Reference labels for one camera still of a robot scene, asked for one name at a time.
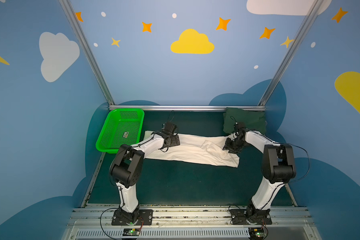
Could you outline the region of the white printed t shirt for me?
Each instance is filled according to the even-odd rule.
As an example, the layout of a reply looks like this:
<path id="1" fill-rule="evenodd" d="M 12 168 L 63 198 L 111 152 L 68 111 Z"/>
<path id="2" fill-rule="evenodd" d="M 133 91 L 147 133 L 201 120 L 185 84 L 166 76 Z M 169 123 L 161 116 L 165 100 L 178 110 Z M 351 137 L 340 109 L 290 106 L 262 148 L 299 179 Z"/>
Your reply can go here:
<path id="1" fill-rule="evenodd" d="M 156 150 L 148 158 L 164 161 L 227 166 L 237 168 L 240 158 L 223 150 L 227 137 L 202 137 L 179 134 L 180 145 Z"/>

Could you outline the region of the green plastic perforated basket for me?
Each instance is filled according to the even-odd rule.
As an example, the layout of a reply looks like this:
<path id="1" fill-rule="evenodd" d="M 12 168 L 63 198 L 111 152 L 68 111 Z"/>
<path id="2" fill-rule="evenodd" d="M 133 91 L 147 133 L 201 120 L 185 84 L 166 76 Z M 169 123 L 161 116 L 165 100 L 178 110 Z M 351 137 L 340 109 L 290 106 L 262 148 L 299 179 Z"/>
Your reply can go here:
<path id="1" fill-rule="evenodd" d="M 102 127 L 96 142 L 98 151 L 116 154 L 121 145 L 135 145 L 140 141 L 145 112 L 142 109 L 112 110 Z M 127 138 L 123 133 L 129 132 Z"/>

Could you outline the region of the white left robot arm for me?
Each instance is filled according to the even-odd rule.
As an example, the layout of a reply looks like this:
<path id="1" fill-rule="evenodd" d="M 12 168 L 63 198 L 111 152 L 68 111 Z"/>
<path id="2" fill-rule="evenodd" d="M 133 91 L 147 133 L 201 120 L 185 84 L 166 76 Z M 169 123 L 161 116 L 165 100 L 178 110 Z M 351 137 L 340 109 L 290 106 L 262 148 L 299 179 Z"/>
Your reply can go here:
<path id="1" fill-rule="evenodd" d="M 135 145 L 123 144 L 110 165 L 109 174 L 116 183 L 121 203 L 114 212 L 113 226 L 135 225 L 140 218 L 140 204 L 136 185 L 139 180 L 144 159 L 156 150 L 168 151 L 180 145 L 178 126 L 166 122 L 160 131 L 153 132 L 150 138 Z"/>

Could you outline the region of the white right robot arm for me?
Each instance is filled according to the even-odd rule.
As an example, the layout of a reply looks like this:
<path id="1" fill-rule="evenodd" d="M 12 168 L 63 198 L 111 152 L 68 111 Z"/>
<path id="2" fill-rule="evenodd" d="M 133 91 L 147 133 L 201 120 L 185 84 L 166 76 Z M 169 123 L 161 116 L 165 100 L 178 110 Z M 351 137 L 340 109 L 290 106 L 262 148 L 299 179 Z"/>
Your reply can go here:
<path id="1" fill-rule="evenodd" d="M 271 204 L 279 190 L 297 175 L 294 157 L 294 144 L 278 143 L 261 134 L 248 129 L 243 122 L 235 121 L 234 132 L 226 139 L 224 150 L 238 154 L 248 145 L 252 145 L 263 154 L 262 181 L 251 198 L 245 212 L 248 224 L 259 224 L 270 221 Z"/>

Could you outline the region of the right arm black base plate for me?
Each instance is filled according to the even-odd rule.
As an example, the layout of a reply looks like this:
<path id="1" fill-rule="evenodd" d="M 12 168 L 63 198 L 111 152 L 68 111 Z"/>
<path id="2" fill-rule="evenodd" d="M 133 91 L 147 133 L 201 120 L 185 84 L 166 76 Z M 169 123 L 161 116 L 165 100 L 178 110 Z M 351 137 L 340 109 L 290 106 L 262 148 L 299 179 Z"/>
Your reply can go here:
<path id="1" fill-rule="evenodd" d="M 250 212 L 249 214 L 247 214 L 246 210 L 231 209 L 229 213 L 233 225 L 271 225 L 273 223 L 270 209 Z"/>

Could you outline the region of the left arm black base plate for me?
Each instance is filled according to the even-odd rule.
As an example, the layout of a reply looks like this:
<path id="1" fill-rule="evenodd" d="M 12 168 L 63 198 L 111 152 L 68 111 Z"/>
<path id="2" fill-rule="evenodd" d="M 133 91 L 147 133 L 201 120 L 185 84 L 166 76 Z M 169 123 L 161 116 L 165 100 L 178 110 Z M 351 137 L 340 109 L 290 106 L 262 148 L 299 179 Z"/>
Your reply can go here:
<path id="1" fill-rule="evenodd" d="M 122 209 L 114 212 L 112 217 L 112 226 L 150 226 L 153 220 L 153 210 L 136 209 L 132 213 L 128 213 Z"/>

